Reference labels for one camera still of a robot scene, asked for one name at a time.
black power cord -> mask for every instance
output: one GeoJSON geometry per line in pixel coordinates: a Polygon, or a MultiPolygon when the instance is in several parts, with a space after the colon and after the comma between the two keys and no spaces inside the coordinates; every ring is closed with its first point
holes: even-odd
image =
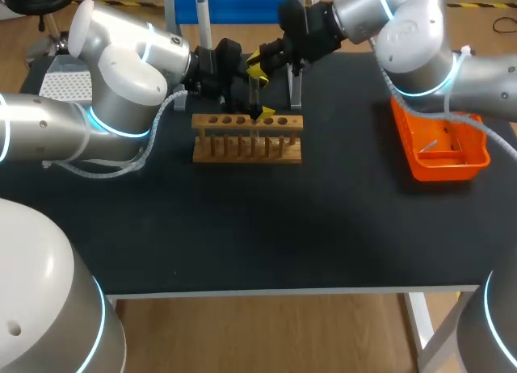
{"type": "Polygon", "coordinates": [[[499,22],[502,22],[503,20],[510,21],[512,23],[517,24],[517,19],[514,19],[510,16],[503,16],[499,19],[495,19],[494,24],[492,25],[492,29],[495,32],[497,32],[498,34],[511,34],[511,33],[517,32],[517,28],[515,30],[499,30],[496,26],[499,22]]]}

cable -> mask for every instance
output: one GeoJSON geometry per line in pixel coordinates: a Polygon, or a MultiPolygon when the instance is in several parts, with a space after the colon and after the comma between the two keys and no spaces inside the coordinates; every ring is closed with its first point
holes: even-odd
{"type": "Polygon", "coordinates": [[[156,139],[156,132],[158,130],[158,124],[160,122],[160,117],[162,117],[162,113],[164,112],[165,108],[175,101],[178,97],[186,96],[188,92],[186,90],[180,90],[178,92],[175,92],[171,94],[169,97],[167,97],[162,105],[160,106],[160,109],[158,110],[158,113],[156,114],[156,117],[153,121],[153,127],[151,128],[151,133],[149,136],[149,143],[147,144],[147,147],[145,148],[144,152],[141,154],[141,156],[136,159],[134,162],[129,164],[127,167],[123,168],[122,170],[118,170],[112,173],[105,173],[105,174],[99,174],[99,173],[90,173],[88,171],[84,171],[81,169],[78,169],[75,166],[70,165],[69,163],[66,163],[64,161],[56,161],[54,162],[58,166],[64,168],[65,170],[70,171],[71,173],[74,173],[76,175],[79,175],[84,178],[89,179],[109,179],[109,178],[116,178],[122,175],[125,175],[127,173],[131,173],[133,171],[138,171],[145,165],[145,160],[147,157],[151,154],[151,151],[153,150],[154,141],[156,139]]]}
{"type": "MultiPolygon", "coordinates": [[[[373,53],[376,57],[375,49],[376,44],[375,40],[371,38],[369,40],[370,46],[372,46],[373,53]]],[[[470,125],[471,127],[477,128],[480,131],[484,132],[488,137],[492,138],[497,144],[499,144],[515,161],[517,161],[517,151],[506,141],[504,140],[499,134],[497,134],[494,130],[491,128],[486,127],[483,123],[479,123],[474,119],[471,119],[469,116],[466,115],[457,115],[454,113],[422,113],[415,111],[411,107],[409,107],[402,98],[402,96],[398,93],[397,88],[389,78],[388,74],[380,64],[380,61],[378,58],[376,58],[377,64],[379,65],[380,72],[382,73],[382,76],[386,82],[386,85],[389,88],[389,91],[393,95],[393,97],[397,100],[397,103],[403,107],[406,111],[410,113],[410,115],[417,116],[417,117],[423,117],[425,119],[434,119],[434,120],[447,120],[447,121],[456,121],[458,123],[465,123],[470,125]]]]}
{"type": "Polygon", "coordinates": [[[512,34],[514,32],[517,32],[517,29],[506,31],[506,30],[499,30],[498,28],[496,28],[495,26],[499,22],[502,22],[503,20],[509,20],[510,22],[513,22],[513,23],[517,24],[517,19],[514,19],[514,18],[512,18],[510,16],[503,16],[501,18],[495,19],[494,24],[492,25],[492,30],[494,30],[498,34],[512,34]]]}

perforated white plate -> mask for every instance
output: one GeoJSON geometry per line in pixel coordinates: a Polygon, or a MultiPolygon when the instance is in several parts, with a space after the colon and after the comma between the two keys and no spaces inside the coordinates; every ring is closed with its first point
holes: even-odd
{"type": "Polygon", "coordinates": [[[47,73],[40,96],[68,103],[91,104],[90,72],[47,73]]]}

black chair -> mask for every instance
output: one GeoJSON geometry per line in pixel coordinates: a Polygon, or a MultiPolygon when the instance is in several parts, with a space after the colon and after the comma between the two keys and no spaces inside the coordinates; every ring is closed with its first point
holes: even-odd
{"type": "Polygon", "coordinates": [[[61,32],[53,13],[68,6],[73,0],[5,0],[6,6],[21,15],[40,17],[38,28],[48,31],[48,36],[33,44],[25,56],[27,65],[38,57],[54,56],[68,52],[68,32],[61,32]]]}

blue panel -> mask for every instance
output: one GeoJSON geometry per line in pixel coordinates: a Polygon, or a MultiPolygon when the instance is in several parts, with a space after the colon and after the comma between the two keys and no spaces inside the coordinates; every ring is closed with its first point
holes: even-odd
{"type": "MultiPolygon", "coordinates": [[[[208,0],[210,23],[275,24],[284,0],[208,0]]],[[[195,0],[174,0],[177,24],[197,24],[195,0]]]]}

